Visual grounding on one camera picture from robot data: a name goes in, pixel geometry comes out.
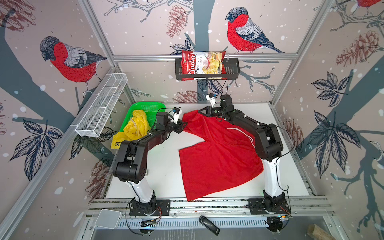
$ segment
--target white drawstring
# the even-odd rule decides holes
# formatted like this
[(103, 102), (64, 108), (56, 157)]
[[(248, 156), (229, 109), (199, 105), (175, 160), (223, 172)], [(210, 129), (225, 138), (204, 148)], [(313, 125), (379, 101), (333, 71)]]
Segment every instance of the white drawstring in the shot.
[[(226, 127), (226, 129), (234, 129), (234, 130), (237, 130), (237, 131), (239, 131), (239, 132), (242, 132), (244, 135), (246, 135), (245, 132), (241, 131), (240, 129), (238, 129), (238, 128), (236, 128), (236, 127)], [(253, 139), (252, 139), (252, 137), (251, 137), (251, 136), (248, 136), (248, 135), (246, 135), (246, 136), (247, 136), (247, 137), (249, 138), (249, 140), (251, 141), (252, 146), (255, 147), (255, 145), (253, 144)]]

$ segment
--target metal grate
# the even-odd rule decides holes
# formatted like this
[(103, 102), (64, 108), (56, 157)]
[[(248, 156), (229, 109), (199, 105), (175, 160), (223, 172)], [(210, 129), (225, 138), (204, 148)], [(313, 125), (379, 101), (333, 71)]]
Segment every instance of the metal grate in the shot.
[(76, 127), (81, 137), (99, 137), (128, 79), (124, 73), (113, 73), (98, 93), (91, 107)]
[[(127, 222), (133, 229), (153, 229), (154, 227), (140, 227), (142, 219), (128, 218)], [(218, 228), (253, 228), (253, 227), (269, 227), (266, 217), (212, 217), (209, 218)], [(205, 228), (198, 218), (162, 218), (156, 229), (192, 229)], [(122, 217), (116, 229), (128, 229), (125, 217)]]

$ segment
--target chip bag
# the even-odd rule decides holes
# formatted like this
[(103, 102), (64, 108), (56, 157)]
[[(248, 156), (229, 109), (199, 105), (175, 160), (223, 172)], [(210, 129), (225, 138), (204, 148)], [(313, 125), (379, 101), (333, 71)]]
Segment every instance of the chip bag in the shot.
[[(182, 51), (181, 67), (182, 74), (220, 74), (225, 73), (223, 67), (224, 52), (199, 52)], [(186, 80), (199, 80), (205, 78), (183, 78)]]

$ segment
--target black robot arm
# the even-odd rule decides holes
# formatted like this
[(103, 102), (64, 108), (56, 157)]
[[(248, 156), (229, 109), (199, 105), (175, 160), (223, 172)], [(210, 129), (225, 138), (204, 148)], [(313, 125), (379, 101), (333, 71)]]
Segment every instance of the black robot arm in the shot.
[(247, 117), (242, 111), (234, 109), (230, 95), (220, 96), (220, 107), (208, 106), (199, 110), (199, 113), (207, 117), (223, 117), (229, 123), (248, 131), (255, 137), (255, 150), (261, 159), (271, 162), (281, 157), (283, 143), (276, 125), (258, 122)]

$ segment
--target bird illustration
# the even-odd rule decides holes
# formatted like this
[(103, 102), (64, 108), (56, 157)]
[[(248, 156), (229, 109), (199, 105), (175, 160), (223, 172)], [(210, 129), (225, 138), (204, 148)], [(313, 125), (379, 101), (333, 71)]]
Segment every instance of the bird illustration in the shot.
[(248, 16), (244, 7), (235, 7), (229, 11), (228, 20), (228, 41), (239, 51), (250, 51), (255, 49), (269, 48), (278, 53), (284, 53), (277, 49), (273, 43), (266, 38), (263, 30), (254, 24)]
[(370, 15), (372, 14), (372, 12), (369, 12), (368, 11), (368, 8), (376, 3), (378, 3), (379, 1), (381, 0), (355, 0), (357, 3), (352, 7), (351, 11), (352, 11), (352, 15), (354, 15), (355, 11), (359, 8), (359, 7), (365, 7), (367, 8), (367, 13), (364, 15), (364, 16), (367, 16), (367, 15)]
[(92, 93), (88, 90), (88, 81), (93, 75), (97, 76), (98, 64), (107, 59), (99, 54), (88, 52), (84, 48), (72, 47), (60, 42), (53, 36), (42, 40), (40, 51), (44, 61), (51, 60), (66, 79), (76, 83), (86, 83), (87, 90), (83, 92), (83, 96), (86, 93)]

